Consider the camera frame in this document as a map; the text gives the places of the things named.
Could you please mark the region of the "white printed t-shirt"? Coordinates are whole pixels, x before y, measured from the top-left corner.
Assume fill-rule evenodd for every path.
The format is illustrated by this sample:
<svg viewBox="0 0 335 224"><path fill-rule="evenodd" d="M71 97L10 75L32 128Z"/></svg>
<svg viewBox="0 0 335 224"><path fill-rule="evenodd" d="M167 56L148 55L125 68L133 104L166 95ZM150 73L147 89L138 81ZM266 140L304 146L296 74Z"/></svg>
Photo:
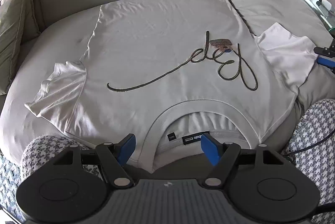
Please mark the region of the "white printed t-shirt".
<svg viewBox="0 0 335 224"><path fill-rule="evenodd" d="M317 58L278 23L256 37L229 0L102 5L88 48L57 63L26 108L84 144L136 136L148 172L201 153L200 134L253 149L293 110Z"/></svg>

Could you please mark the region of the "houndstooth trouser leg left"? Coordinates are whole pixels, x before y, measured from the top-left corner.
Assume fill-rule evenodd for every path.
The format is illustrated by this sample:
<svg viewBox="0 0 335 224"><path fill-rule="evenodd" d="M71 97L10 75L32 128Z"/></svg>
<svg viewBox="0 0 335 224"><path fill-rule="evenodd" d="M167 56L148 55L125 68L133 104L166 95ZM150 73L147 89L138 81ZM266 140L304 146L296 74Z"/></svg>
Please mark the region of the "houndstooth trouser leg left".
<svg viewBox="0 0 335 224"><path fill-rule="evenodd" d="M18 186L46 162L71 145L77 145L82 150L88 149L74 139L58 135L44 135L29 143L18 165L1 155L1 207L17 222L26 221L16 201Z"/></svg>

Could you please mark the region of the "houndstooth trouser leg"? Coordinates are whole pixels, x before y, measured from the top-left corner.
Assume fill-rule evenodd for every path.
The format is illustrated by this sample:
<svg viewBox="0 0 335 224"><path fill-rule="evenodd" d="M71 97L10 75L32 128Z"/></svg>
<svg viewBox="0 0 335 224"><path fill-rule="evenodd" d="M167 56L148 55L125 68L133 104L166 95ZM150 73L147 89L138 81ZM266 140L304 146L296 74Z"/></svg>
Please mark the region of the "houndstooth trouser leg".
<svg viewBox="0 0 335 224"><path fill-rule="evenodd" d="M334 203L334 100L309 107L282 155L311 179L320 191L320 205Z"/></svg>
<svg viewBox="0 0 335 224"><path fill-rule="evenodd" d="M17 222L26 221L16 201L18 186L46 162L71 145L77 145L82 150L88 149L74 139L58 135L44 135L29 143L18 165L1 155L1 207Z"/></svg>

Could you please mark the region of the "grey seat cushion right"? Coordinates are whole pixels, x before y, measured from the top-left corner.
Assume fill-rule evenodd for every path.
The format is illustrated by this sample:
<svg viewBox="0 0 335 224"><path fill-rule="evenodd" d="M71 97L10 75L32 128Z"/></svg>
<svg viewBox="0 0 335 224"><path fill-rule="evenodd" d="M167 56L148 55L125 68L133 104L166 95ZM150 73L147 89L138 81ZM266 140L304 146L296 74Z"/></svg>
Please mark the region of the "grey seat cushion right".
<svg viewBox="0 0 335 224"><path fill-rule="evenodd" d="M261 35L273 23L281 24L292 34L307 36L316 46L330 46L333 38L304 0L230 0L251 33ZM334 99L334 74L330 69L314 65L299 88L299 102L304 109L324 99Z"/></svg>

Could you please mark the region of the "houndstooth trouser leg right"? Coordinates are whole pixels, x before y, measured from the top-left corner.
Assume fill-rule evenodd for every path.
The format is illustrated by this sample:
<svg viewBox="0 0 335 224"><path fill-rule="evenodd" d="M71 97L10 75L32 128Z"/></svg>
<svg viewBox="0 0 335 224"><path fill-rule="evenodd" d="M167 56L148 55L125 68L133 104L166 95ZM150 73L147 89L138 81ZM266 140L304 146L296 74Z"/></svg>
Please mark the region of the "houndstooth trouser leg right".
<svg viewBox="0 0 335 224"><path fill-rule="evenodd" d="M309 107L282 155L311 179L320 191L320 205L334 203L334 100Z"/></svg>

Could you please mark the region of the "grey round sofa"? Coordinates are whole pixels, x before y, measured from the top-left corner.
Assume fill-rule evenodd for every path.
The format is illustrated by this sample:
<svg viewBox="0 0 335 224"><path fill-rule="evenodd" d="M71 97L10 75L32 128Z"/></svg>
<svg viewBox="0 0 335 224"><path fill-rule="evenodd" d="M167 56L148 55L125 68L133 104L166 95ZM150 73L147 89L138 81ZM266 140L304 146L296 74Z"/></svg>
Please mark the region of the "grey round sofa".
<svg viewBox="0 0 335 224"><path fill-rule="evenodd" d="M331 40L303 0L1 0L1 152L132 133L127 163L154 172L200 154L184 137L204 131L280 149L334 98L313 51Z"/></svg>

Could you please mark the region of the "olive front pillow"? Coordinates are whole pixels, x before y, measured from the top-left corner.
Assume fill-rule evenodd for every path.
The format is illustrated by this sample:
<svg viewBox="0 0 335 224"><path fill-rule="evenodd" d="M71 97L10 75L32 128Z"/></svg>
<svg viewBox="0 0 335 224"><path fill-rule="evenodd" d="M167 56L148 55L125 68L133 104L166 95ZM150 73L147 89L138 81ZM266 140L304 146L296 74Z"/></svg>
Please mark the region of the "olive front pillow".
<svg viewBox="0 0 335 224"><path fill-rule="evenodd" d="M1 5L1 95L8 93L15 77L23 24L23 0L8 0Z"/></svg>

